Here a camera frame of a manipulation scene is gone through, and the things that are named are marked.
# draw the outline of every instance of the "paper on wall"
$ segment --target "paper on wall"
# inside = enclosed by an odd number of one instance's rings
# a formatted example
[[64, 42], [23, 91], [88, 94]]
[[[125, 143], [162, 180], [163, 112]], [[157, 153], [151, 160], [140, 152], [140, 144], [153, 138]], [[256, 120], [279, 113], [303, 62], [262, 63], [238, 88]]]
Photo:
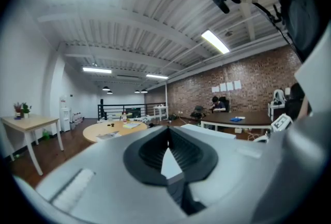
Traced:
[[228, 89], [228, 91], [233, 91], [233, 83], [232, 82], [227, 82], [227, 89]]
[[226, 83], [221, 83], [220, 86], [221, 86], [221, 92], [226, 92], [227, 91]]
[[241, 89], [242, 88], [242, 82], [240, 80], [234, 81], [234, 88], [235, 89]]
[[218, 93], [219, 92], [219, 86], [212, 87], [212, 93]]

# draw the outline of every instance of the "black railing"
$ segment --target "black railing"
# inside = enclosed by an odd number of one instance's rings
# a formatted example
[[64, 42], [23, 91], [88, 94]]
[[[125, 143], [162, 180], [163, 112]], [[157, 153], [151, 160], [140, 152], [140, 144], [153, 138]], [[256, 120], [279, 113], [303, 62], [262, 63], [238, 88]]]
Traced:
[[154, 115], [154, 106], [160, 104], [166, 105], [165, 102], [158, 103], [145, 103], [145, 104], [98, 104], [98, 120], [104, 118], [107, 120], [107, 116], [111, 115], [113, 119], [120, 119], [122, 112], [132, 113], [129, 118], [143, 117], [146, 115]]

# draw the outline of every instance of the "white wall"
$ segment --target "white wall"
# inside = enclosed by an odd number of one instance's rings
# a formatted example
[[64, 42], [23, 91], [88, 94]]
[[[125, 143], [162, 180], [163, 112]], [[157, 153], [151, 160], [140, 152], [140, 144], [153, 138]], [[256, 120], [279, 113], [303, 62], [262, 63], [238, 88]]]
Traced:
[[101, 91], [100, 98], [103, 99], [103, 104], [145, 104], [144, 94], [134, 93], [134, 91], [137, 90], [136, 85], [114, 83], [107, 86], [113, 92], [113, 94], [107, 94], [106, 92]]
[[[13, 116], [15, 102], [27, 102], [32, 113], [43, 114], [46, 72], [54, 54], [21, 5], [7, 14], [0, 31], [0, 116]], [[22, 133], [10, 128], [7, 132], [15, 150], [26, 145]], [[2, 125], [0, 134], [3, 138]]]
[[80, 112], [85, 118], [98, 118], [100, 98], [97, 86], [69, 65], [65, 66], [62, 76], [62, 95], [67, 96], [72, 113]]

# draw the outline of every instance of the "round wooden table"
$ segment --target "round wooden table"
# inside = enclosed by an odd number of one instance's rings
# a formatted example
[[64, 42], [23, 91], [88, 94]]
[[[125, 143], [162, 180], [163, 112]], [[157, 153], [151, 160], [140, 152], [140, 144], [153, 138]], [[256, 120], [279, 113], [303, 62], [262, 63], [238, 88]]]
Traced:
[[130, 129], [130, 128], [123, 127], [123, 125], [124, 125], [123, 121], [103, 122], [103, 123], [94, 124], [89, 127], [86, 127], [83, 131], [83, 136], [89, 142], [95, 143], [95, 142], [97, 142], [98, 135], [104, 135], [104, 134], [109, 134], [112, 132], [119, 131], [119, 134], [121, 134], [121, 136], [125, 136], [130, 133], [134, 133], [137, 131], [147, 129], [146, 124], [144, 124], [143, 122], [139, 122], [139, 121], [128, 121], [127, 122], [127, 124], [130, 124], [130, 123], [140, 123], [140, 125]]

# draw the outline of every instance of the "fluorescent ceiling light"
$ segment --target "fluorescent ceiling light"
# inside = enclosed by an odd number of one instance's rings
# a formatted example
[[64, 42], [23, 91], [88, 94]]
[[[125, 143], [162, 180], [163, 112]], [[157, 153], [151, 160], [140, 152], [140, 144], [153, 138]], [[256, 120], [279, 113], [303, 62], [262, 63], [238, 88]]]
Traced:
[[166, 76], [151, 75], [151, 74], [147, 74], [146, 77], [149, 77], [149, 78], [157, 78], [157, 79], [167, 79], [167, 78], [168, 78], [168, 77], [166, 77]]
[[112, 73], [110, 69], [83, 68], [87, 72]]
[[209, 43], [211, 43], [212, 45], [214, 45], [223, 54], [229, 53], [230, 50], [210, 30], [207, 30], [206, 32], [204, 32], [201, 36], [204, 39], [206, 39]]

